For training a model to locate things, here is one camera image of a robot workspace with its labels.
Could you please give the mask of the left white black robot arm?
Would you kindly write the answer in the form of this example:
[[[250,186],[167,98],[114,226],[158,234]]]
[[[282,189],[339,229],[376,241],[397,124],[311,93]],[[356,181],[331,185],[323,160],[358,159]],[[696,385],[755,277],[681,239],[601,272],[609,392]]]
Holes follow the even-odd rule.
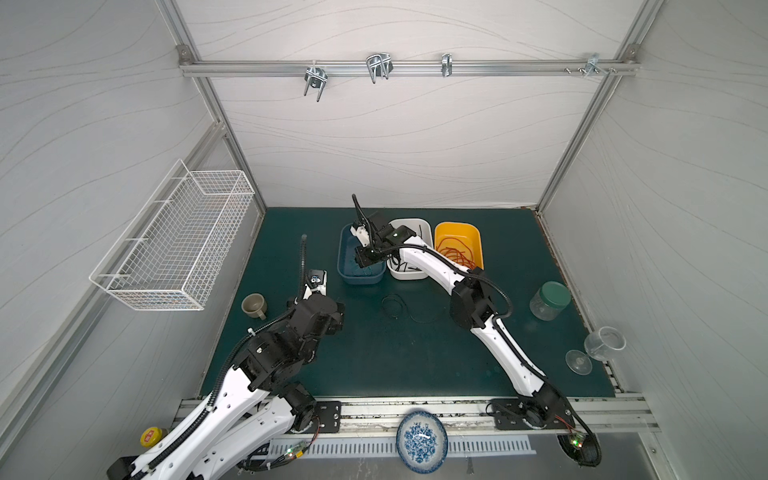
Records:
[[[326,272],[302,267],[299,280],[286,311],[238,341],[193,411],[145,453],[117,459],[108,478],[219,479],[274,437],[310,425],[316,400],[293,378],[342,329],[344,307],[326,296]]]

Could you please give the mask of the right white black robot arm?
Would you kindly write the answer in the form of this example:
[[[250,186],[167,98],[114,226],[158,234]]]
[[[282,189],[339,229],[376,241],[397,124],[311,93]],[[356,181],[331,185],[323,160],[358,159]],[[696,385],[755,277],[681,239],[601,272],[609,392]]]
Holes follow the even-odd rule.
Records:
[[[507,330],[504,320],[513,313],[513,304],[501,287],[482,268],[468,268],[450,260],[412,229],[373,220],[357,196],[351,198],[357,215],[351,233],[360,242],[355,250],[357,264],[365,267],[397,258],[440,285],[450,296],[453,321],[491,352],[518,395],[518,404],[504,407],[502,412],[518,417],[534,430],[545,428],[553,420],[562,422],[568,432],[558,436],[561,450],[581,467],[598,466],[603,455],[597,435]]]

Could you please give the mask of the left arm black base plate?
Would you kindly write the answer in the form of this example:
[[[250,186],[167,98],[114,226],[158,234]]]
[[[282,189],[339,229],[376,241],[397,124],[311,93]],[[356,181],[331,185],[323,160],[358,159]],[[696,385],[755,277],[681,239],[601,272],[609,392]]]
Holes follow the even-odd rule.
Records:
[[[342,403],[319,401],[299,414],[291,429],[295,434],[338,433],[341,428]]]

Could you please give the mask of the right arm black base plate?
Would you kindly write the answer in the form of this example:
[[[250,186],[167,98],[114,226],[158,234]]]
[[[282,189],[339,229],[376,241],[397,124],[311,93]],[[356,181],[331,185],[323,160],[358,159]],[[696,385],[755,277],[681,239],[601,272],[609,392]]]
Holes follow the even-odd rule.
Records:
[[[497,430],[562,430],[575,427],[571,410],[562,402],[541,406],[528,398],[493,398],[485,406]]]

